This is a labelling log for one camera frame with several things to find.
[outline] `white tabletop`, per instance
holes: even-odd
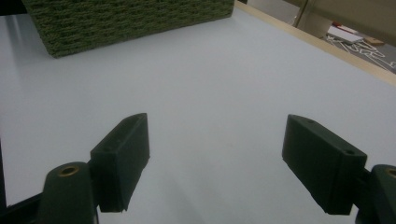
[[[396,89],[236,9],[230,19],[52,59],[26,15],[0,17],[7,203],[148,113],[130,209],[101,223],[354,223],[323,213],[282,161],[288,114],[396,164]]]

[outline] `brass insert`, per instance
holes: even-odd
[[[387,173],[388,173],[388,175],[392,176],[393,178],[396,178],[396,169],[388,168]]]
[[[74,175],[79,170],[78,166],[66,166],[58,174],[60,177]]]

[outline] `floor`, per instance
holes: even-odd
[[[247,0],[247,4],[290,25],[293,24],[294,18],[299,10],[298,7],[282,0]],[[349,53],[363,58],[367,62],[383,67],[396,74],[395,46],[386,44],[371,49],[371,51],[368,52],[367,49],[359,50],[356,46],[348,46],[346,44],[340,44],[339,42],[333,42],[333,44],[339,49],[345,49]]]

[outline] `green woven basket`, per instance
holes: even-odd
[[[230,17],[234,0],[22,0],[55,58]]]

